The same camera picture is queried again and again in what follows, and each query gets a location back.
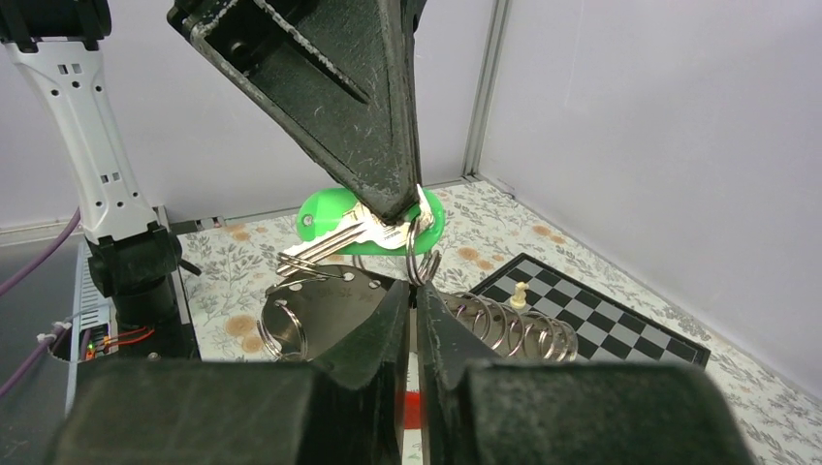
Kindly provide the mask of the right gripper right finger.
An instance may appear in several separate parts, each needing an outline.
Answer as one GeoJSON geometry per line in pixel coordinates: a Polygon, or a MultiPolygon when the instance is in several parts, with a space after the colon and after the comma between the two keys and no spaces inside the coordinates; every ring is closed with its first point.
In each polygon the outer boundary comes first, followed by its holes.
{"type": "Polygon", "coordinates": [[[504,358],[416,291],[427,464],[751,464],[718,387],[682,363],[504,358]]]}

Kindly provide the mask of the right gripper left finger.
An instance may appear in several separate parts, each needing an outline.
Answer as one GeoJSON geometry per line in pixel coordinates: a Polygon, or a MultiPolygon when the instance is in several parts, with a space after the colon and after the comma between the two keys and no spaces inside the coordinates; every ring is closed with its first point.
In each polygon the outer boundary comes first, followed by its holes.
{"type": "Polygon", "coordinates": [[[311,361],[115,360],[101,365],[48,464],[398,464],[411,290],[311,361]]]}

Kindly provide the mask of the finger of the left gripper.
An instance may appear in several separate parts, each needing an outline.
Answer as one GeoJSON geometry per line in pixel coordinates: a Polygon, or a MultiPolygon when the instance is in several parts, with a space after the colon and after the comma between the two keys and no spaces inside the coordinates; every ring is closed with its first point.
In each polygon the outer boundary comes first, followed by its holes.
{"type": "Polygon", "coordinates": [[[417,1],[177,1],[170,26],[387,224],[421,182],[417,1]]]}

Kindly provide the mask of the green key tag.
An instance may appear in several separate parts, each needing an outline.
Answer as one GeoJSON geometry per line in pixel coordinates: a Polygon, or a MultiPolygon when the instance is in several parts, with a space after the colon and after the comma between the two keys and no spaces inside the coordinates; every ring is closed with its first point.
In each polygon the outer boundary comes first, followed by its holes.
{"type": "Polygon", "coordinates": [[[434,247],[445,230],[446,213],[433,192],[418,186],[416,193],[416,204],[394,225],[383,223],[347,189],[314,193],[298,211],[301,243],[277,254],[276,273],[323,279],[332,275],[321,271],[319,262],[332,255],[403,256],[412,284],[432,280],[442,259],[434,247]]]}

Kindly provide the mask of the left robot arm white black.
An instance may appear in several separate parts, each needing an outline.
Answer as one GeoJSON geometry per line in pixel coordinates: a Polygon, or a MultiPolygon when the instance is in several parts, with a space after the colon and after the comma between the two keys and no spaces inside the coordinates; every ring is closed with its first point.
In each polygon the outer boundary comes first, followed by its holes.
{"type": "MultiPolygon", "coordinates": [[[[423,206],[414,89],[421,1],[176,1],[169,25],[274,120],[355,203],[279,273],[387,235],[423,206]]],[[[67,148],[90,248],[91,278],[138,337],[127,357],[189,357],[193,334],[172,274],[181,246],[142,195],[123,148],[99,44],[111,32],[105,1],[5,1],[1,42],[38,93],[67,148]]]]}

